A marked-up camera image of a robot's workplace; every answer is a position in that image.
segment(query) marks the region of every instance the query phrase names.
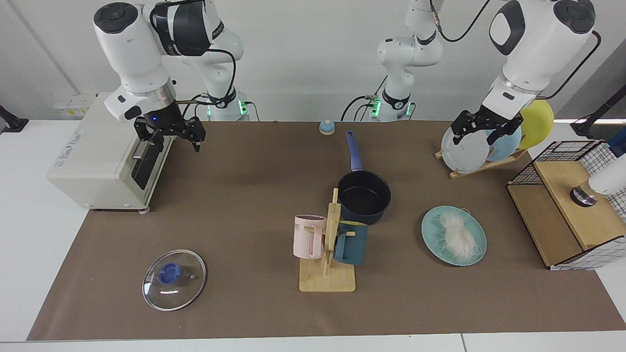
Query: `wooden mug holder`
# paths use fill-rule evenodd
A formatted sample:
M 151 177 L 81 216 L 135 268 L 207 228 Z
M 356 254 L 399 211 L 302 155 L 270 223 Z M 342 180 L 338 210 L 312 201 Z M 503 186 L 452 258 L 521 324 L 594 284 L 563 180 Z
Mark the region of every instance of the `wooden mug holder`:
M 491 154 L 492 154 L 494 151 L 495 151 L 495 148 L 494 148 L 494 149 L 492 149 L 492 150 L 489 152 L 489 155 L 488 155 L 487 157 L 491 156 Z M 499 167 L 499 166 L 502 166 L 502 165 L 506 165 L 506 164 L 508 164 L 508 163 L 516 162 L 516 161 L 517 161 L 517 160 L 519 160 L 519 159 L 522 157 L 522 155 L 524 155 L 524 153 L 526 153 L 527 151 L 528 151 L 528 149 L 518 149 L 518 150 L 516 150 L 516 151 L 515 151 L 515 153 L 511 154 L 511 156 L 509 156 L 508 158 L 504 158 L 504 159 L 499 160 L 499 161 L 497 161 L 497 162 L 485 162 L 485 163 L 483 164 L 483 166 L 481 166 L 478 170 L 476 170 L 476 171 L 474 171 L 474 172 L 470 172 L 470 173 L 459 173 L 459 172 L 458 172 L 458 170 L 455 170 L 455 171 L 452 171 L 452 172 L 450 173 L 450 175 L 449 175 L 449 176 L 450 176 L 450 178 L 451 178 L 451 179 L 453 179 L 453 180 L 454 180 L 454 179 L 460 179 L 461 177 L 465 177 L 465 176 L 473 175 L 473 174 L 475 174 L 475 173 L 479 173 L 479 172 L 482 172 L 482 171 L 485 171 L 485 170 L 489 170 L 489 169 L 491 169 L 491 168 L 495 168 L 495 167 Z M 442 150 L 440 150 L 440 151 L 436 152 L 436 153 L 434 154 L 434 157 L 435 157 L 435 158 L 437 158 L 437 159 L 443 159 L 443 151 L 442 151 Z
M 332 203 L 328 205 L 326 223 L 326 241 L 324 253 L 320 259 L 300 259 L 301 292 L 354 292 L 356 279 L 354 266 L 337 262 L 333 259 L 335 240 L 341 216 L 341 204 L 338 201 L 339 189 L 332 193 Z

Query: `white wall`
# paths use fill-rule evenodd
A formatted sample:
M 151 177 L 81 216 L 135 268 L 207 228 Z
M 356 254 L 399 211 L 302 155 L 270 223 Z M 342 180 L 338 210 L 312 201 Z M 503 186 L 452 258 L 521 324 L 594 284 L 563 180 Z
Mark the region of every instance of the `white wall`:
M 26 20 L 26 25 L 12 27 L 8 23 L 19 19 L 6 11 L 0 13 L 0 29 L 9 29 L 0 31 L 0 101 L 6 101 L 3 104 L 20 115 L 54 117 L 48 108 L 54 102 L 53 95 L 71 91 L 71 87 L 60 72 L 54 72 L 54 65 L 45 62 L 47 58 L 42 53 L 46 50 L 80 92 L 116 89 L 118 77 L 106 61 L 91 23 L 93 13 L 109 2 L 0 0 L 4 8 L 14 4 Z M 448 36 L 462 32 L 482 3 L 483 0 L 448 0 L 441 14 Z M 246 54 L 238 65 L 237 87 L 257 102 L 264 120 L 339 118 L 351 98 L 373 93 L 385 75 L 376 59 L 378 43 L 387 37 L 410 35 L 404 28 L 407 4 L 408 0 L 217 2 L 225 24 L 246 45 Z M 492 1 L 464 40 L 445 43 L 444 58 L 437 66 L 413 70 L 418 118 L 451 120 L 461 110 L 478 108 L 505 62 L 488 39 L 490 20 L 502 4 Z M 552 101 L 556 110 L 626 38 L 623 1 L 595 1 L 595 6 L 603 45 L 568 88 Z M 29 40 L 24 28 L 32 29 L 44 50 L 37 49 L 37 41 Z M 172 77 L 179 82 L 179 98 L 202 91 L 192 69 L 174 60 L 166 61 Z M 562 79 L 556 78 L 555 85 Z M 31 103 L 17 98 L 24 96 L 36 100 Z
M 626 85 L 626 41 L 604 61 L 602 66 L 558 112 L 557 117 L 581 118 L 600 108 L 613 94 Z M 626 118 L 626 99 L 615 105 L 602 118 Z

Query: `brown table mat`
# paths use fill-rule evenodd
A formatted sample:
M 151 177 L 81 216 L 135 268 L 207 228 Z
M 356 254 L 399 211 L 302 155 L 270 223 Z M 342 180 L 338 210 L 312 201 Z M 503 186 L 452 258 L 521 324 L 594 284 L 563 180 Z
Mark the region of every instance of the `brown table mat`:
M 598 331 L 626 329 L 595 272 L 550 272 L 506 182 L 530 159 L 459 180 L 433 157 L 449 123 L 209 123 L 199 154 L 177 140 L 147 215 L 90 212 L 29 340 Z M 369 230 L 357 290 L 304 294 L 292 255 L 296 214 L 325 215 L 349 171 L 345 131 L 364 168 L 393 199 Z M 488 250 L 471 267 L 435 258 L 424 214 L 464 207 Z M 200 254 L 207 285 L 162 313 L 141 295 L 152 262 L 172 249 Z

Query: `light blue plate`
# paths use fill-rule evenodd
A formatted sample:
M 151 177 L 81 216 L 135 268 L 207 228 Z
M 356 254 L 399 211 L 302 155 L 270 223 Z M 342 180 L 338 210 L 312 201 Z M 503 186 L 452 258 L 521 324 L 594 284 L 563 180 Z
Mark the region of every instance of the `light blue plate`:
M 487 157 L 488 162 L 499 162 L 500 160 L 510 157 L 521 142 L 521 127 L 518 127 L 514 134 L 504 135 L 496 140 L 489 148 L 493 152 Z
M 446 212 L 453 212 L 463 217 L 465 228 L 472 236 L 474 236 L 474 241 L 476 241 L 476 244 L 480 247 L 480 254 L 470 262 L 459 262 L 450 252 L 448 252 L 447 249 L 441 248 L 445 230 L 439 221 L 439 216 Z M 428 211 L 428 213 L 426 213 L 424 219 L 422 220 L 422 237 L 424 238 L 426 247 L 428 247 L 428 249 L 437 258 L 448 264 L 456 266 L 470 266 L 472 264 L 476 264 L 485 256 L 485 252 L 487 251 L 487 237 L 485 236 L 485 232 L 478 221 L 476 221 L 472 215 L 469 215 L 469 213 L 464 212 L 459 208 L 449 207 L 447 205 L 432 208 Z

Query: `blue lid knob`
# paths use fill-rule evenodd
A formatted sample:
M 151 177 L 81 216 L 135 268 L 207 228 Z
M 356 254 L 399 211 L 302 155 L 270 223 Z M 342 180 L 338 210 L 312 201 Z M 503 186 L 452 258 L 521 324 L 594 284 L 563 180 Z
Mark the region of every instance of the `blue lid knob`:
M 171 285 L 180 277 L 180 265 L 177 263 L 168 263 L 161 267 L 161 274 L 158 276 L 158 282 L 164 285 Z

